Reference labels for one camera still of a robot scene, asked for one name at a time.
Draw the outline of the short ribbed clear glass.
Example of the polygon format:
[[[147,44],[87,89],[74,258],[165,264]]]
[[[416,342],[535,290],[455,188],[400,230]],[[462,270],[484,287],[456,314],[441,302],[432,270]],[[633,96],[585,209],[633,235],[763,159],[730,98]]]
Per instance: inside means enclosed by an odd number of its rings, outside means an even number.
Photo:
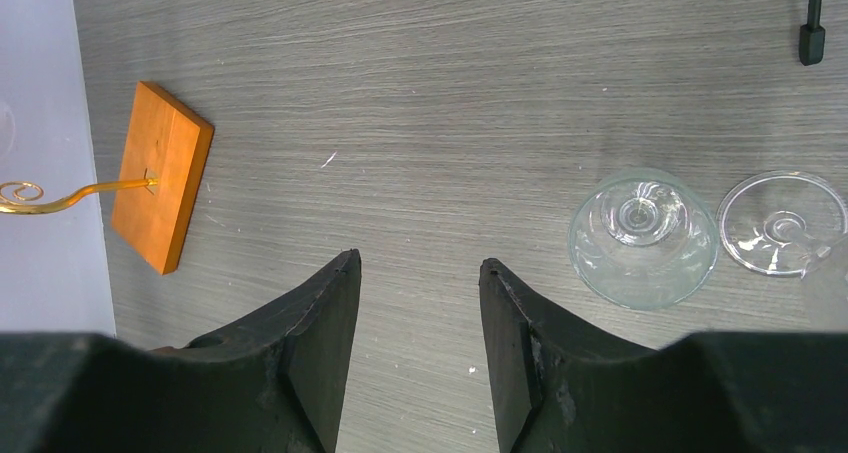
[[[713,271],[720,238],[713,214],[679,178],[655,168],[601,181],[574,214],[571,264],[598,296],[657,310],[694,294]]]

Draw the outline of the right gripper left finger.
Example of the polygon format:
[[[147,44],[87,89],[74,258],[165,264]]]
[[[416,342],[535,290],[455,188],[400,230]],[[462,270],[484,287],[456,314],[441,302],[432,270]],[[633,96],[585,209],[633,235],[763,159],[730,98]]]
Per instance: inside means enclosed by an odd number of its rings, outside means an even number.
[[[361,257],[182,348],[97,333],[1,338],[5,452],[332,452]]]

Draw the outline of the tall clear wine glass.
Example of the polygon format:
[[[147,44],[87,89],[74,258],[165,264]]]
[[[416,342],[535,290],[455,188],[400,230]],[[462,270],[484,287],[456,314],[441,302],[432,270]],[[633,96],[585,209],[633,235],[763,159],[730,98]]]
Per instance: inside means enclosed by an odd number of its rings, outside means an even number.
[[[725,252],[765,276],[799,277],[847,235],[847,200],[820,176],[773,170],[734,186],[716,213]]]

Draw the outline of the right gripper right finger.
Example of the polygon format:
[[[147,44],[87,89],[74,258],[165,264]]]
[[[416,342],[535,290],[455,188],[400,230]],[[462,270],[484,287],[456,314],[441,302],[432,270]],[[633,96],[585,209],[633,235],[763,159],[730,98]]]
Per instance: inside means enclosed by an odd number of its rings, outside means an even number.
[[[534,291],[501,261],[479,299],[503,452],[843,452],[847,338],[696,332],[659,350]]]

